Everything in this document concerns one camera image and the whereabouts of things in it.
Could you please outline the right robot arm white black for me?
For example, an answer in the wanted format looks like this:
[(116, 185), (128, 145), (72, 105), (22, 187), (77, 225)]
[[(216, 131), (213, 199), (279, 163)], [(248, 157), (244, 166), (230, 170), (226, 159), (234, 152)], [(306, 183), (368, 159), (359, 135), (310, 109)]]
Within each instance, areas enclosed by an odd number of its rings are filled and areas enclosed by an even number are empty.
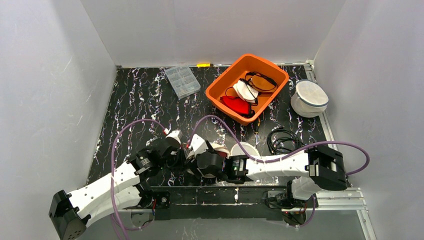
[(287, 183), (286, 197), (306, 201), (321, 190), (344, 191), (347, 176), (343, 155), (326, 145), (273, 156), (223, 155), (216, 144), (200, 140), (187, 157), (192, 175), (216, 178), (232, 184), (266, 178), (295, 177)]

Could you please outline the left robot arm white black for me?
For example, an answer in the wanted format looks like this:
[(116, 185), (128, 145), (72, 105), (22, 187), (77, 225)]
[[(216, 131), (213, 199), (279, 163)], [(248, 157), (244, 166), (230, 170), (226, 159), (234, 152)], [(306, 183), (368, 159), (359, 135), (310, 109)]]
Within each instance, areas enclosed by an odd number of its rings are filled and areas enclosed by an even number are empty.
[(94, 222), (126, 208), (140, 207), (155, 214), (170, 207), (168, 191), (154, 192), (147, 179), (160, 170), (182, 167), (182, 147), (146, 147), (112, 173), (80, 189), (60, 190), (52, 197), (48, 216), (61, 240), (75, 240)]

